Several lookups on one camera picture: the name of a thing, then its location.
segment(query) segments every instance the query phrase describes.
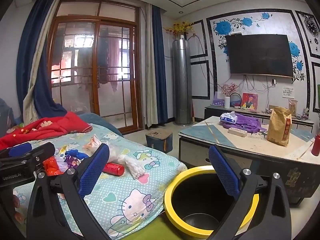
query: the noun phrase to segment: television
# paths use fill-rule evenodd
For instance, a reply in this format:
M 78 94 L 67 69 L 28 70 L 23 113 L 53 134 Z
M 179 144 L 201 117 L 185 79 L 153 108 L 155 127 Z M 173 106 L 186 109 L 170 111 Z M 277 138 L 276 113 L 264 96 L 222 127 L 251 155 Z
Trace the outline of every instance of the television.
M 293 77 L 287 35 L 227 35 L 231 74 Z

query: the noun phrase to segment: blue curtain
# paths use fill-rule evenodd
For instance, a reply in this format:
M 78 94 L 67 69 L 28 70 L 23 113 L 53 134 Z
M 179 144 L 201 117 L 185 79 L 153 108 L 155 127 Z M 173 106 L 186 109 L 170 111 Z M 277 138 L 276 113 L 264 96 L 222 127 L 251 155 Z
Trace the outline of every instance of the blue curtain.
M 21 35 L 16 68 L 17 96 L 21 114 L 23 113 L 23 100 L 28 93 L 33 55 L 36 51 L 42 25 L 52 2 L 53 0 L 36 0 Z M 61 105 L 54 103 L 49 90 L 46 43 L 41 55 L 33 96 L 39 118 L 64 116 L 66 114 L 66 110 Z
M 168 121 L 167 85 L 165 81 L 164 48 L 161 24 L 161 12 L 157 6 L 152 6 L 153 48 L 155 54 L 156 93 L 158 122 Z

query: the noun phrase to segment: blue gripper pad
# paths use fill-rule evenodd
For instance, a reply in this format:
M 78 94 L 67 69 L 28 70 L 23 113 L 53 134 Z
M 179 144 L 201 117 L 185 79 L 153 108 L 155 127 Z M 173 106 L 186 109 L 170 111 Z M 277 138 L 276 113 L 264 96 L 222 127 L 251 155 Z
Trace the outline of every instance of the blue gripper pad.
M 19 157 L 21 155 L 24 155 L 27 152 L 30 152 L 32 150 L 32 146 L 30 143 L 23 143 L 17 146 L 12 147 L 9 150 L 9 156 L 10 157 Z
M 209 160 L 228 195 L 237 199 L 239 179 L 215 146 L 209 148 Z
M 84 196 L 91 194 L 93 187 L 96 185 L 97 180 L 109 159 L 108 145 L 102 143 L 93 156 L 86 159 L 90 159 L 91 162 L 80 178 L 78 193 L 82 199 Z

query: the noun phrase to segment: pink flowers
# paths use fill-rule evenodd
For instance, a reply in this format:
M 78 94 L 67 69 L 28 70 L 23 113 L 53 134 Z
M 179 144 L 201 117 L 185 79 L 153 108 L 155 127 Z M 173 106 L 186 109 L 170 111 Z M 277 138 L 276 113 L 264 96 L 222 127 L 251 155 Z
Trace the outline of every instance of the pink flowers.
M 226 97 L 229 97 L 233 92 L 236 91 L 238 87 L 239 86 L 237 86 L 236 84 L 231 83 L 230 85 L 224 84 L 220 88 L 221 88 L 222 94 L 224 94 Z

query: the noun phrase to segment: red bottle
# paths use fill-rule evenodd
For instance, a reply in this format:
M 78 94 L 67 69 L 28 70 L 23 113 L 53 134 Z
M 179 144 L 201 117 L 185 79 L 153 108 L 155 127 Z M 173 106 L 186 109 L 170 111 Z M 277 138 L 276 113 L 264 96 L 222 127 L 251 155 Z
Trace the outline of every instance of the red bottle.
M 102 171 L 108 174 L 121 176 L 124 174 L 124 166 L 116 163 L 107 163 Z
M 314 156 L 318 156 L 319 153 L 320 153 L 320 135 L 317 135 L 316 138 L 315 138 L 315 143 L 313 145 L 313 148 L 311 150 L 311 153 L 314 155 Z

